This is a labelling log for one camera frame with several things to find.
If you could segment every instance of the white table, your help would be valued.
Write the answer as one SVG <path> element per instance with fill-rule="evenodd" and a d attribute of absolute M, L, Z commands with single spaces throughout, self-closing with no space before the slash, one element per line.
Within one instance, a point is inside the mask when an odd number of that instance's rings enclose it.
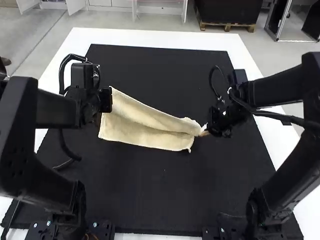
<path fill-rule="evenodd" d="M 145 31 L 119 30 L 98 28 L 73 28 L 62 46 L 39 79 L 39 88 L 52 93 L 59 92 L 58 71 L 63 58 L 74 53 L 84 56 L 91 44 L 106 44 L 136 47 L 155 47 L 167 49 L 191 49 L 227 51 L 235 69 L 245 69 L 249 81 L 262 77 L 257 65 L 252 59 L 246 46 L 238 34 L 231 33 L 202 33 L 202 32 L 173 32 L 173 31 Z M 71 62 L 65 68 L 65 85 L 70 84 Z M 270 111 L 284 114 L 282 107 L 269 108 Z M 255 117 L 265 146 L 269 152 L 275 169 L 278 169 L 296 146 L 299 136 L 292 126 L 284 126 L 280 121 Z M 37 129 L 35 137 L 35 151 L 38 150 L 46 129 Z M 0 219 L 4 217 L 11 199 L 0 197 Z M 294 210 L 305 240 L 319 239 L 318 222 L 320 219 L 320 188 L 315 189 Z M 23 240 L 28 230 L 13 229 L 7 235 L 8 240 Z M 145 234 L 120 234 L 117 240 L 180 240 L 200 239 L 188 236 L 163 236 Z"/>

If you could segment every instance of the towel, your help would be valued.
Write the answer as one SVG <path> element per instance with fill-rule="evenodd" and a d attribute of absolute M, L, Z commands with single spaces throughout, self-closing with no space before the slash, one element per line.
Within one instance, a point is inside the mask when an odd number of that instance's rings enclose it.
<path fill-rule="evenodd" d="M 181 151 L 191 146 L 202 127 L 145 105 L 112 87 L 112 112 L 101 115 L 98 137 L 147 148 Z"/>

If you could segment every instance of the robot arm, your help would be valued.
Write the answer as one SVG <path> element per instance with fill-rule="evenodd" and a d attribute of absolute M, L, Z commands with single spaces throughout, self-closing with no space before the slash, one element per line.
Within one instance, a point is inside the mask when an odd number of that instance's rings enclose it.
<path fill-rule="evenodd" d="M 35 129 L 62 133 L 90 123 L 97 113 L 112 111 L 111 88 L 99 89 L 96 67 L 74 63 L 66 96 L 38 89 L 31 77 L 0 80 L 0 194 L 51 212 L 52 223 L 65 229 L 70 239 L 81 239 L 86 230 L 85 187 L 37 159 Z M 68 151 L 63 135 L 59 140 Z"/>
<path fill-rule="evenodd" d="M 244 70 L 228 76 L 229 104 L 212 106 L 208 131 L 230 137 L 234 126 L 250 114 L 288 121 L 304 127 L 293 152 L 274 175 L 254 189 L 246 206 L 247 239 L 265 236 L 264 227 L 279 229 L 294 207 L 320 185 L 320 52 L 302 56 L 302 63 L 275 75 L 247 81 Z M 258 110 L 303 101 L 304 119 Z"/>

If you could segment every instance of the gray floor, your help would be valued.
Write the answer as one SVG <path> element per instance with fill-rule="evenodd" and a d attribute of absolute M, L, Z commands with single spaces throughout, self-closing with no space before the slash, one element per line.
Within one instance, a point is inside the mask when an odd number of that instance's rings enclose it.
<path fill-rule="evenodd" d="M 320 51 L 319 43 L 272 41 L 264 31 L 266 19 L 267 14 L 261 13 L 255 33 L 249 33 L 244 28 L 231 28 L 231 33 L 240 35 L 264 76 L 300 64 L 301 55 L 306 52 Z M 290 26 L 296 21 L 299 19 L 292 14 L 286 24 Z M 9 73 L 40 78 L 73 27 L 200 32 L 191 6 L 185 24 L 179 16 L 171 15 L 141 14 L 133 22 L 132 14 L 127 12 L 80 11 L 69 16 L 63 10 L 32 9 L 21 16 L 17 8 L 0 8 L 0 55 L 13 60 Z M 224 30 L 220 27 L 207 28 L 202 34 L 210 32 L 224 33 Z M 300 36 L 300 32 L 284 31 L 281 37 Z M 303 116 L 300 103 L 283 108 L 287 114 Z"/>

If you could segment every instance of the black mat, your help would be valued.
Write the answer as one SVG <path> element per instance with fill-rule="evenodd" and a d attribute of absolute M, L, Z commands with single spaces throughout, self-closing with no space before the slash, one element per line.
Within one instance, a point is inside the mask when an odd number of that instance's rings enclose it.
<path fill-rule="evenodd" d="M 103 86 L 201 125 L 213 100 L 210 68 L 233 70 L 223 51 L 91 45 L 87 57 L 101 65 Z M 202 227 L 216 224 L 219 212 L 244 215 L 249 193 L 275 171 L 253 118 L 234 129 L 231 139 L 196 139 L 191 154 L 108 142 L 97 134 L 93 125 L 65 131 L 67 144 L 83 160 L 63 174 L 85 184 L 86 216 L 107 218 L 118 232 L 201 236 Z M 37 156 L 49 167 L 67 160 L 55 130 L 48 131 Z M 25 204 L 12 225 L 28 228 L 46 216 Z M 294 218 L 286 231 L 302 236 Z"/>

